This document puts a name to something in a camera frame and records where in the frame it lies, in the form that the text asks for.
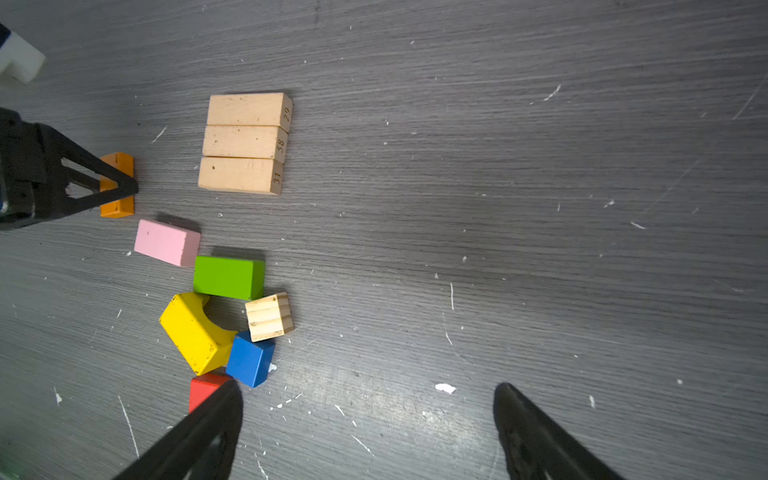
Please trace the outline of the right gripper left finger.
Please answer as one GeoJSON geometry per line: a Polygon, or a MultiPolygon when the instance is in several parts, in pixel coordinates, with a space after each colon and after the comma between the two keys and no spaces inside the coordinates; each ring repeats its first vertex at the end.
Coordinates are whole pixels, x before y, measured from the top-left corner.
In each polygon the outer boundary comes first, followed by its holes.
{"type": "Polygon", "coordinates": [[[227,479],[242,423],[241,390],[228,380],[116,477],[227,479]]]}

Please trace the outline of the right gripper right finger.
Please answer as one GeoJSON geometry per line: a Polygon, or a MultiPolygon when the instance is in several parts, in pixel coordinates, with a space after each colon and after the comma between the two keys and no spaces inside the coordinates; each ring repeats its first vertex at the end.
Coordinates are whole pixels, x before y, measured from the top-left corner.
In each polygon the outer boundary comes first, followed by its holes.
{"type": "Polygon", "coordinates": [[[495,388],[493,416],[512,479],[622,479],[510,383],[495,388]]]}

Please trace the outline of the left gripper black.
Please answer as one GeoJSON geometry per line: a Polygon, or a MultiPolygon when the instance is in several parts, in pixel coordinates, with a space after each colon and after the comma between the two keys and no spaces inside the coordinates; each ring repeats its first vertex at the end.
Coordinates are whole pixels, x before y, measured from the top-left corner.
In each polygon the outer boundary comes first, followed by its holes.
{"type": "Polygon", "coordinates": [[[138,191],[133,156],[97,157],[56,129],[1,109],[2,231],[93,208],[103,218],[129,217],[138,191]]]}

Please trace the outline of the pink wood block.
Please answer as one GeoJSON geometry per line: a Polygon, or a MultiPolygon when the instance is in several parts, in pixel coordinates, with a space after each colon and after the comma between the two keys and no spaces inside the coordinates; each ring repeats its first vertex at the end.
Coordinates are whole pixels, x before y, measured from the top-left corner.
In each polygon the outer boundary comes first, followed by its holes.
{"type": "Polygon", "coordinates": [[[199,232],[141,219],[133,250],[178,267],[188,268],[195,265],[200,243],[199,232]]]}

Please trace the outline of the yellow wood block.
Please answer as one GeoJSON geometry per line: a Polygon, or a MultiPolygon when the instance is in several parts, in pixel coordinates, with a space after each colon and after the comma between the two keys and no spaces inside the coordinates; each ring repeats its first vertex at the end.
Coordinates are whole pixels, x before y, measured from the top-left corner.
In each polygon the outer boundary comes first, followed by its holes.
{"type": "Polygon", "coordinates": [[[221,367],[229,360],[237,332],[211,321],[204,311],[210,297],[195,292],[175,295],[159,322],[197,376],[221,367]]]}

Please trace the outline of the green wood block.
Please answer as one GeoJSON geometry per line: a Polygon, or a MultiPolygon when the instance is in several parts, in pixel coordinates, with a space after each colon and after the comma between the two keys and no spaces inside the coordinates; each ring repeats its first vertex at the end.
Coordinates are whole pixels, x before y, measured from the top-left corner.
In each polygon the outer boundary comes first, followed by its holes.
{"type": "Polygon", "coordinates": [[[263,296],[265,273],[263,260],[197,256],[193,290],[211,296],[256,300],[263,296]]]}

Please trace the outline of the natural wood block long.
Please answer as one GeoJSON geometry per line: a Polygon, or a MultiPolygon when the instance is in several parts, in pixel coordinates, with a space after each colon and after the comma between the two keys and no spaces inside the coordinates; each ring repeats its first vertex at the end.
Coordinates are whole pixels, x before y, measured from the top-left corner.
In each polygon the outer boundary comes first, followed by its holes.
{"type": "Polygon", "coordinates": [[[210,126],[269,126],[291,131],[293,101],[284,92],[212,95],[210,126]]]}

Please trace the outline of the natural wood block front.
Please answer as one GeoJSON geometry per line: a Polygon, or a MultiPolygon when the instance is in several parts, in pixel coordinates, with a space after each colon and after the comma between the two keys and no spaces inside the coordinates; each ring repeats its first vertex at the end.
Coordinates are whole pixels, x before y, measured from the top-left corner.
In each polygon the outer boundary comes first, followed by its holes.
{"type": "Polygon", "coordinates": [[[212,191],[280,195],[284,166],[277,160],[203,157],[198,186],[212,191]]]}

